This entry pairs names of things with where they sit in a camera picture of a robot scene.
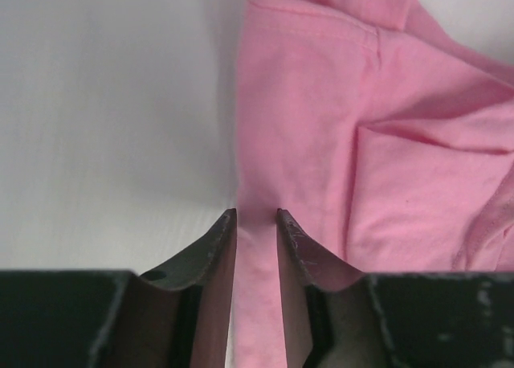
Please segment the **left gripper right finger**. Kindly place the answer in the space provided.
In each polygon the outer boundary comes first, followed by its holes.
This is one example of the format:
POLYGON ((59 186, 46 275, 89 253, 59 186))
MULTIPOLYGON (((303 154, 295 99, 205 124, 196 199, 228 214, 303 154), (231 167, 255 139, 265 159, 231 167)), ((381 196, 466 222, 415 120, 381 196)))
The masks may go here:
POLYGON ((289 367, 318 367, 335 346, 328 296, 364 273, 315 241, 285 209, 275 216, 279 284, 289 367))

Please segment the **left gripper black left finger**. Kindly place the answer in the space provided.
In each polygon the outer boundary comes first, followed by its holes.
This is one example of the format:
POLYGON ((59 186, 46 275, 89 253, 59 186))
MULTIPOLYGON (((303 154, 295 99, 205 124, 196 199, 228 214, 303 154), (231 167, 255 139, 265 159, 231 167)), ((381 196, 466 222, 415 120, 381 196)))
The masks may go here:
POLYGON ((230 327, 237 212, 141 277, 177 298, 169 367, 224 367, 230 327))

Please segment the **pink t shirt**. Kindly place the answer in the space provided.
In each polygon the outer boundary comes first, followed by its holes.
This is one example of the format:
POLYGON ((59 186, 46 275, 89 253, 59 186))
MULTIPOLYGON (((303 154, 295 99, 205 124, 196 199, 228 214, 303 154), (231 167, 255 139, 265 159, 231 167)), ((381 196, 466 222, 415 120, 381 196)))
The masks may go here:
POLYGON ((365 272, 513 268, 513 69, 419 0, 248 0, 235 364, 284 367, 275 214, 365 272))

